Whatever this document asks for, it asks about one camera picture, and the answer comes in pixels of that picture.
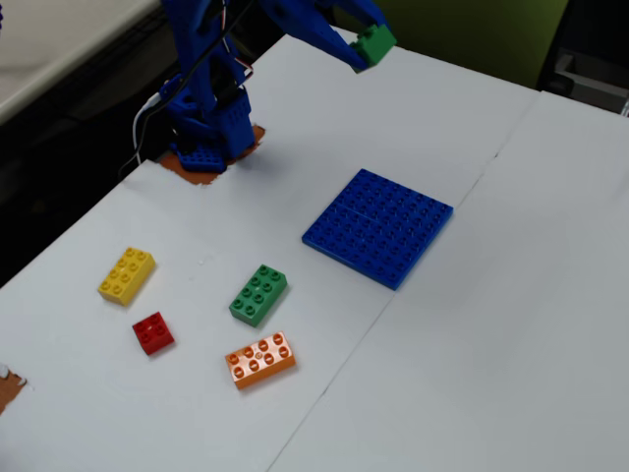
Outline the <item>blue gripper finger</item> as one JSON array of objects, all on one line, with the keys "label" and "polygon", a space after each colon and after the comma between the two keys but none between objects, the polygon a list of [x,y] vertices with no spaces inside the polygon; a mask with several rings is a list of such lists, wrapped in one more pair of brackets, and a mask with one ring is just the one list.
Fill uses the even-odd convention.
[{"label": "blue gripper finger", "polygon": [[389,22],[372,0],[342,0],[341,9],[365,29],[372,26],[389,27]]},{"label": "blue gripper finger", "polygon": [[341,60],[357,72],[368,67],[357,51],[330,26],[314,1],[260,0],[259,4],[286,34]]}]

